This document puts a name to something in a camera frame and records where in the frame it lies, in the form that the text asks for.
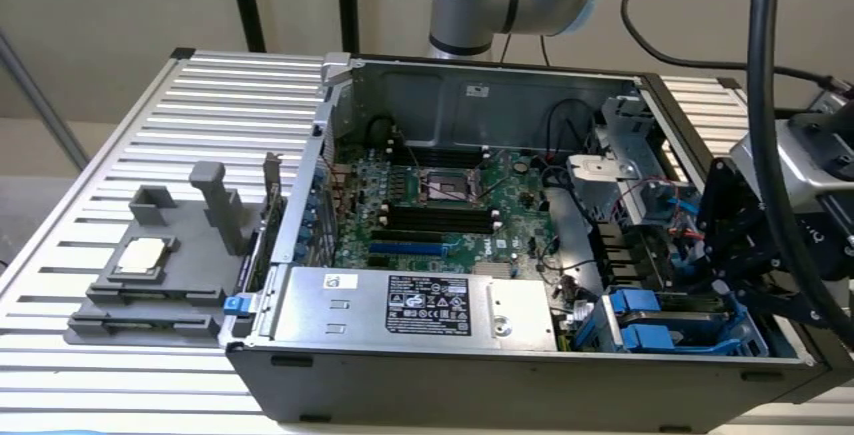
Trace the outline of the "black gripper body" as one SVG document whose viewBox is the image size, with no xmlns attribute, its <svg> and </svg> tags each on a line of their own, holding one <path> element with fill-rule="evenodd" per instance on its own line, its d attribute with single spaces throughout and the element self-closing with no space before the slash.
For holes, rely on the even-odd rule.
<svg viewBox="0 0 854 435">
<path fill-rule="evenodd" d="M 824 284 L 847 285 L 853 277 L 853 191 L 823 193 L 816 202 L 817 211 L 795 214 L 799 230 L 784 230 L 783 235 L 801 236 Z"/>
</svg>

